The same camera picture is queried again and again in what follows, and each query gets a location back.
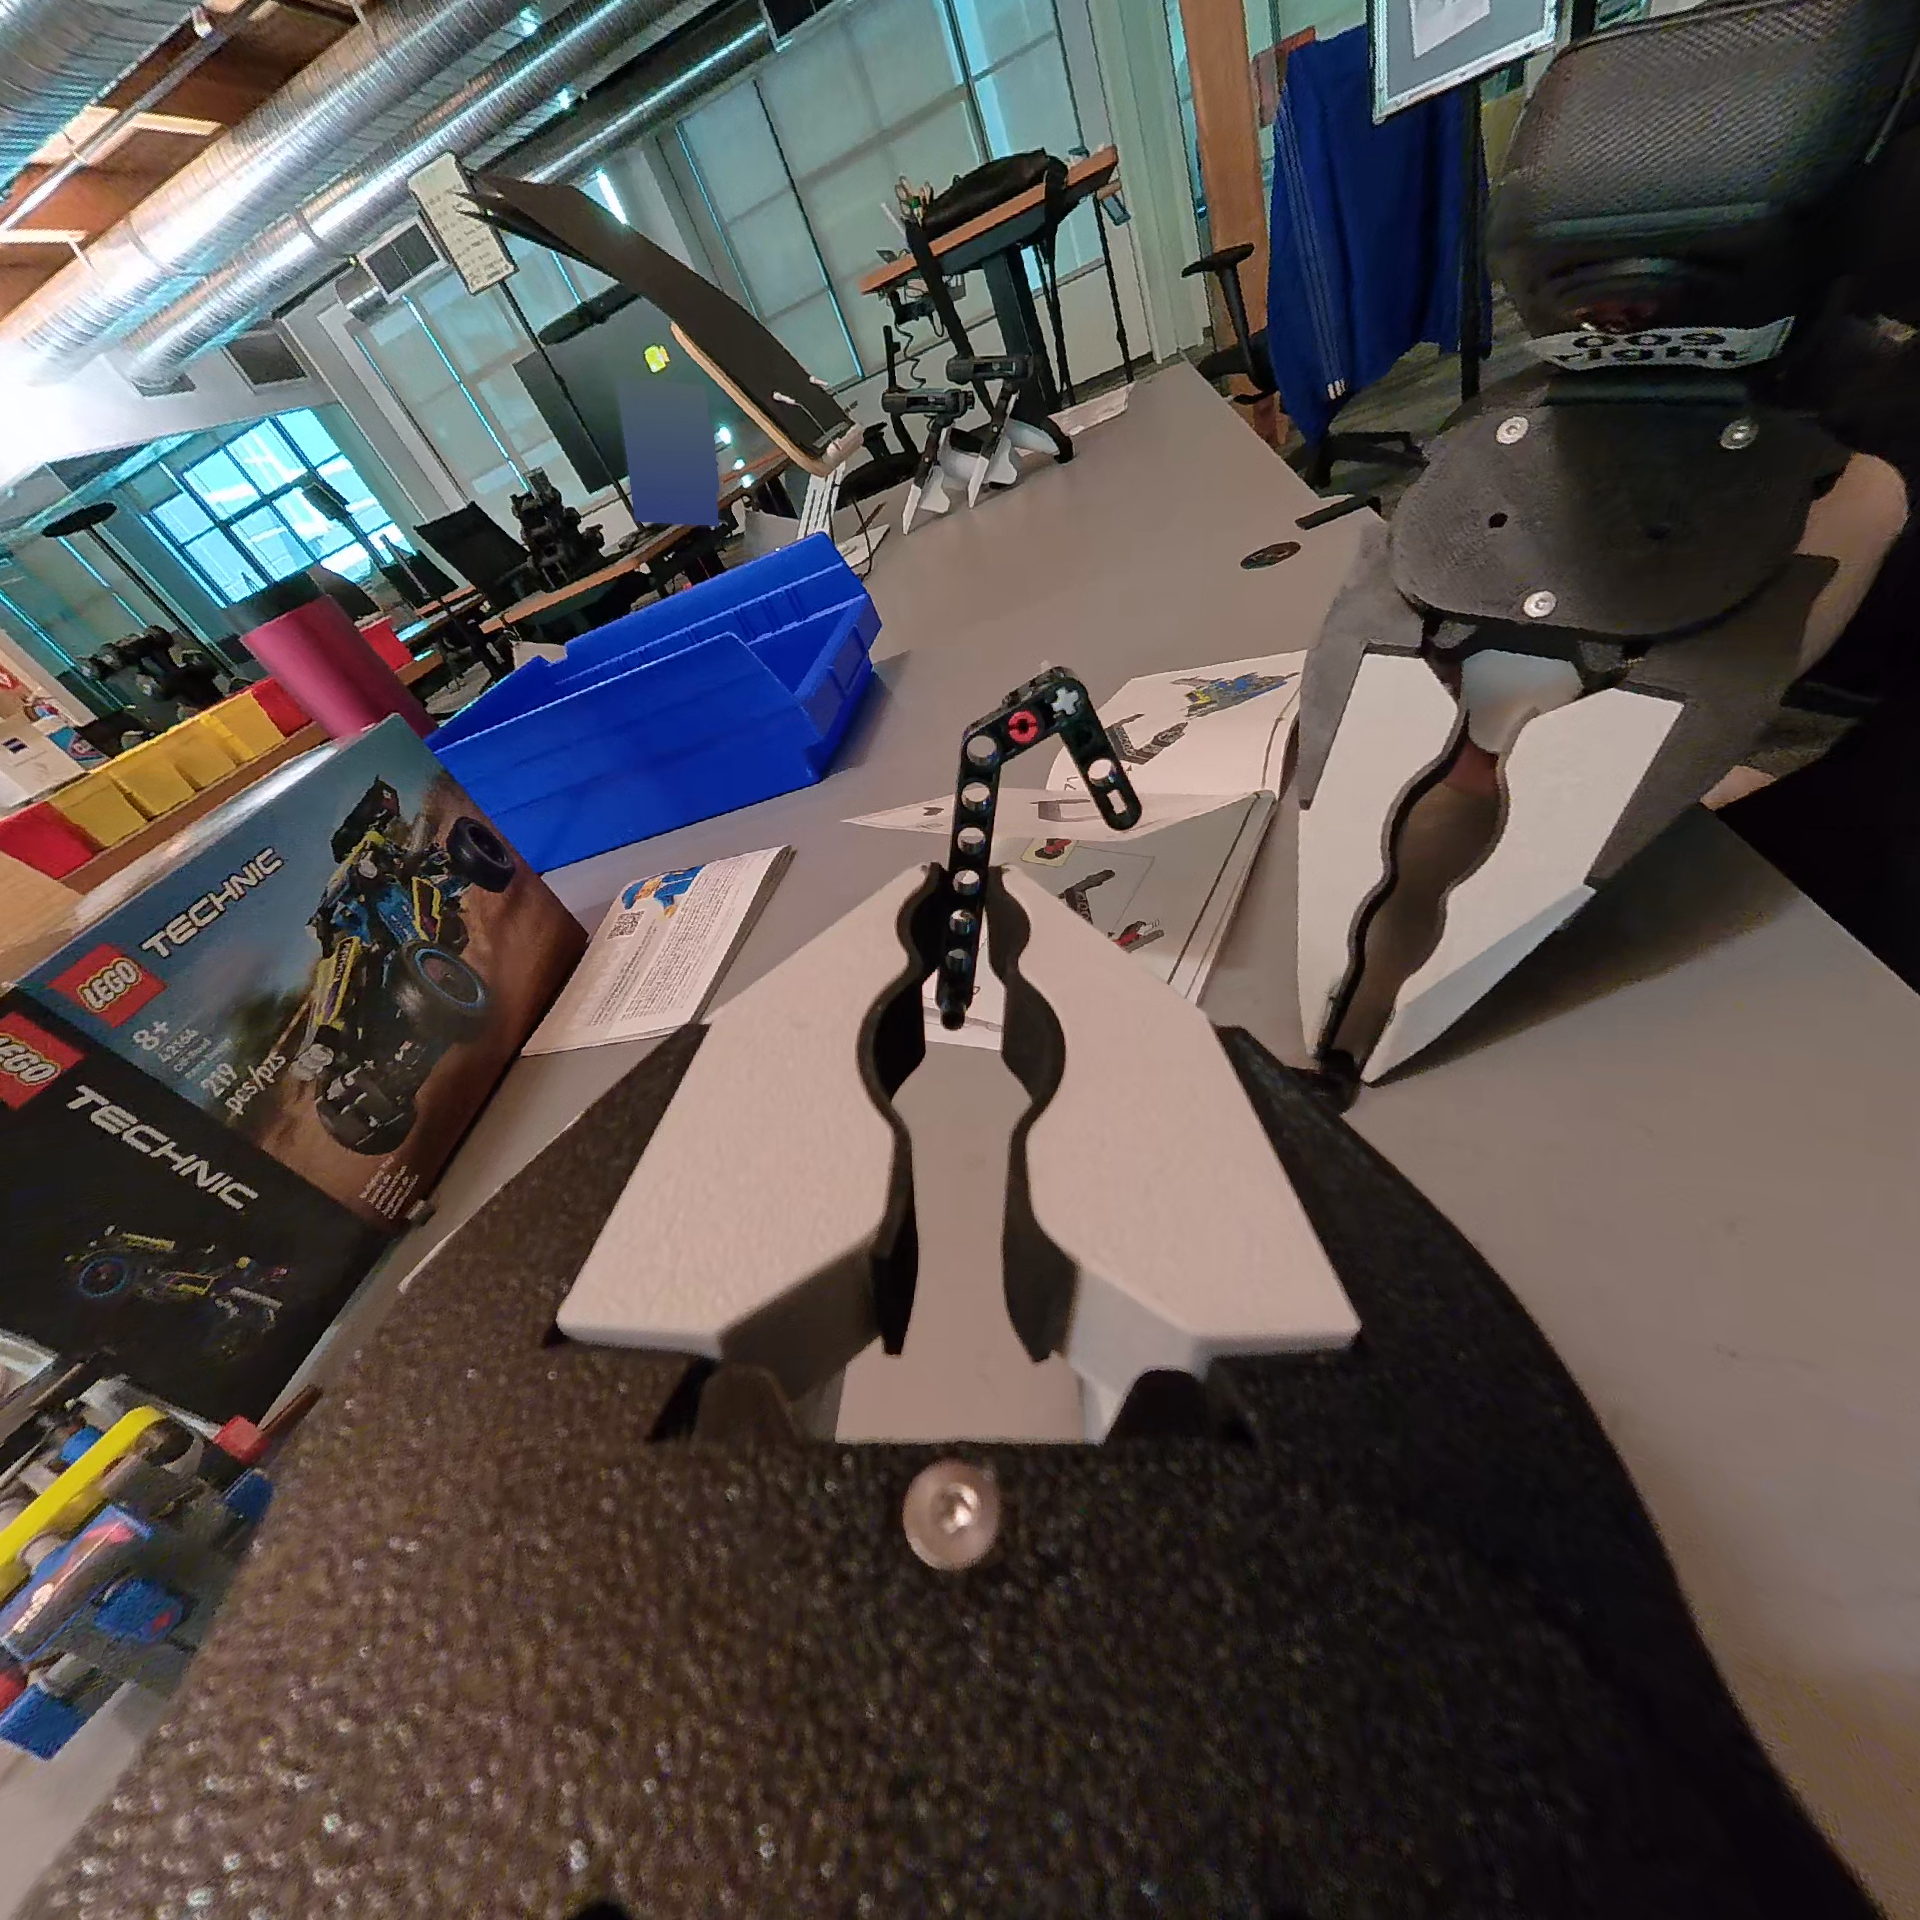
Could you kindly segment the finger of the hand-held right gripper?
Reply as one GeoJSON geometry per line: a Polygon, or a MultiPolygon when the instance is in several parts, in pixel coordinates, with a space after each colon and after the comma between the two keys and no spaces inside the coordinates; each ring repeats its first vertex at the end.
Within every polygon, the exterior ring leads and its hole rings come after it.
{"type": "Polygon", "coordinates": [[[1590,692],[1533,715],[1497,768],[1498,828],[1435,901],[1431,942],[1358,1062],[1405,1069],[1595,896],[1595,866],[1684,715],[1663,692],[1590,692]]]}
{"type": "Polygon", "coordinates": [[[1459,668],[1366,652],[1313,782],[1298,782],[1298,1013],[1308,1058],[1370,1086],[1388,1029],[1476,864],[1476,796],[1449,786],[1459,668]]]}

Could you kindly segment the toy box with car picture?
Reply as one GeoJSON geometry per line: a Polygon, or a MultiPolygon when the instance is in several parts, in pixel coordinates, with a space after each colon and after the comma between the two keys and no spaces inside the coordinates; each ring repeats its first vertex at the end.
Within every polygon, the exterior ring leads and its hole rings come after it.
{"type": "Polygon", "coordinates": [[[5,986],[376,1232],[589,944],[401,716],[290,760],[5,947],[5,986]]]}

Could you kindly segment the wooden standing desk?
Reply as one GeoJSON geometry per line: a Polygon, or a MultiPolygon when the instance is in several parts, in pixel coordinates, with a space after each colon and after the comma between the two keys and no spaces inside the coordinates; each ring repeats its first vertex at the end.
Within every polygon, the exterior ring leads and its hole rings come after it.
{"type": "Polygon", "coordinates": [[[1061,444],[1061,458],[1071,458],[1071,442],[1053,423],[1053,413],[1074,403],[1074,395],[1061,390],[1071,381],[1050,363],[1063,359],[1063,326],[1044,323],[1022,257],[1023,253],[1044,257],[1044,239],[1057,236],[1080,204],[1111,197],[1115,191],[1118,155],[1115,145],[1105,142],[1071,159],[1057,185],[1044,177],[1027,182],[941,235],[924,236],[922,227],[902,223],[904,249],[867,267],[855,287],[862,296],[886,296],[896,307],[929,302],[949,349],[959,355],[1022,360],[1027,381],[1014,397],[1014,418],[1047,442],[1061,444]],[[972,342],[958,314],[954,287],[972,271],[985,275],[991,295],[993,350],[972,342]]]}

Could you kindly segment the black bag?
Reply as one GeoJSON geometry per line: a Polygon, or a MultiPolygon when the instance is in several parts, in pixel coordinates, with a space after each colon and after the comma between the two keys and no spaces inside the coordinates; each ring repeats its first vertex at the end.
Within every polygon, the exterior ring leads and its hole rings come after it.
{"type": "Polygon", "coordinates": [[[1069,163],[1061,155],[1047,151],[997,155],[953,177],[946,187],[922,201],[916,223],[928,239],[935,239],[985,217],[1022,192],[1042,191],[1057,197],[1066,182],[1069,163]]]}

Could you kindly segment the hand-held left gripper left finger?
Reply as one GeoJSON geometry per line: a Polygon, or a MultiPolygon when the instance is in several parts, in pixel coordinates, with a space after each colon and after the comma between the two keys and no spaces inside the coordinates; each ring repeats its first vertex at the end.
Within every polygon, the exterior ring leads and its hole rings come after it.
{"type": "Polygon", "coordinates": [[[932,864],[705,1026],[557,1313],[581,1342],[745,1366],[902,1350],[918,1278],[913,1142],[932,864]]]}

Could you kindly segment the heap of toy bricks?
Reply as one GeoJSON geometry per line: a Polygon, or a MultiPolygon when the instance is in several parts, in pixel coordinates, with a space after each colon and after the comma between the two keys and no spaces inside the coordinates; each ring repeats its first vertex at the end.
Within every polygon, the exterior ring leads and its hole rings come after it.
{"type": "Polygon", "coordinates": [[[30,1372],[20,1354],[5,1341],[1,1742],[50,1762],[115,1693],[178,1686],[322,1388],[210,1427],[141,1392],[110,1347],[30,1372]]]}

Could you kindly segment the person's right forearm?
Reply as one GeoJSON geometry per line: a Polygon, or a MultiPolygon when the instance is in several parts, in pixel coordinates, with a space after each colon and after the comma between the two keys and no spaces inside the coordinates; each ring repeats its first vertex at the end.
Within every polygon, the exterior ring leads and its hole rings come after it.
{"type": "Polygon", "coordinates": [[[1716,815],[1888,964],[1914,969],[1918,780],[1911,760],[1825,754],[1716,815]]]}

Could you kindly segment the black toy brick model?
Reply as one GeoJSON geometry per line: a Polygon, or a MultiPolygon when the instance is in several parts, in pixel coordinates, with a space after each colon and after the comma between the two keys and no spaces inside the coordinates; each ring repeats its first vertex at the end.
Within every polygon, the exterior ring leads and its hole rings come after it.
{"type": "Polygon", "coordinates": [[[1048,665],[967,723],[958,750],[954,802],[939,883],[941,932],[929,961],[939,1026],[959,1034],[980,971],[981,901],[991,855],[997,783],[1007,761],[1058,739],[1107,828],[1130,832],[1143,804],[1097,710],[1076,672],[1048,665]]]}

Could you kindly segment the pink tumbler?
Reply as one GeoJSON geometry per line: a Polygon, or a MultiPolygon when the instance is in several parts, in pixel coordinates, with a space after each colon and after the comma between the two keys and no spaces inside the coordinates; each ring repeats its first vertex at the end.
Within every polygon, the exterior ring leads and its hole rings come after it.
{"type": "Polygon", "coordinates": [[[332,739],[355,739],[391,716],[431,736],[432,716],[414,692],[306,577],[272,583],[231,617],[247,652],[332,739]]]}

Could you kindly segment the blue hanging cloth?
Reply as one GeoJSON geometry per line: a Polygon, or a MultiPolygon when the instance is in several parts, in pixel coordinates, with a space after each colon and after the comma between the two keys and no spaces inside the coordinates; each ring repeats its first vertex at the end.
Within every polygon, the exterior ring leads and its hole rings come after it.
{"type": "Polygon", "coordinates": [[[1467,98],[1449,89],[1373,119],[1362,27],[1287,58],[1274,119],[1266,359],[1308,444],[1419,344],[1459,349],[1470,185],[1467,98]]]}

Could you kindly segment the black toy box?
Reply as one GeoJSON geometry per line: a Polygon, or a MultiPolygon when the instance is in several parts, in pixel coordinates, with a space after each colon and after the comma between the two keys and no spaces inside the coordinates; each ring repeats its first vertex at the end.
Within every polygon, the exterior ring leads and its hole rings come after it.
{"type": "Polygon", "coordinates": [[[1,1328],[260,1418],[386,1234],[20,992],[1,1008],[1,1328]]]}

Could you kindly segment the black office chair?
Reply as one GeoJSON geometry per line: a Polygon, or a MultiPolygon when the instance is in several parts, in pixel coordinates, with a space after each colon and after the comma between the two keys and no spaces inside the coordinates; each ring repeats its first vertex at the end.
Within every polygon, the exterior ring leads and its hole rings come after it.
{"type": "Polygon", "coordinates": [[[1248,323],[1247,296],[1241,290],[1238,270],[1254,253],[1256,248],[1252,243],[1226,244],[1180,270],[1181,277],[1211,279],[1211,290],[1216,291],[1228,323],[1228,335],[1205,354],[1195,369],[1220,390],[1226,390],[1226,382],[1232,381],[1241,381],[1245,390],[1228,395],[1238,406],[1277,397],[1279,394],[1266,354],[1266,332],[1248,323]]]}
{"type": "Polygon", "coordinates": [[[538,590],[527,546],[475,502],[414,523],[414,535],[495,609],[515,605],[538,590]]]}

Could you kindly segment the blue plastic bin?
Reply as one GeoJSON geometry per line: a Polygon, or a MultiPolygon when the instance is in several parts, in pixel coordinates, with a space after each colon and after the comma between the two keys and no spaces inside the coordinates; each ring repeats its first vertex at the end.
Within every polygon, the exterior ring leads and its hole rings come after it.
{"type": "Polygon", "coordinates": [[[804,537],[584,636],[553,723],[598,771],[745,807],[826,776],[876,632],[850,564],[804,537]]]}
{"type": "Polygon", "coordinates": [[[428,750],[528,867],[557,871],[815,782],[841,713],[831,672],[800,694],[721,630],[586,671],[536,660],[428,750]]]}

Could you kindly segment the red plastic bin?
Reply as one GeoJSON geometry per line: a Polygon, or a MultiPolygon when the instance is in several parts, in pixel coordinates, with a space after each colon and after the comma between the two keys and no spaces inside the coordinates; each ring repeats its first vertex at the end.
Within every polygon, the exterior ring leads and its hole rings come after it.
{"type": "Polygon", "coordinates": [[[94,872],[100,841],[50,802],[1,815],[1,853],[82,897],[100,883],[94,872]]]}

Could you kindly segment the row of yellow bins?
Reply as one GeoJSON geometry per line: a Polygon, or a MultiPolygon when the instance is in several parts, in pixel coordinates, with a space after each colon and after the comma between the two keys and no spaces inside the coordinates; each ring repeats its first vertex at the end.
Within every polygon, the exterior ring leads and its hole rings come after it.
{"type": "Polygon", "coordinates": [[[275,713],[249,687],[109,757],[43,804],[95,848],[110,848],[285,742],[275,713]]]}

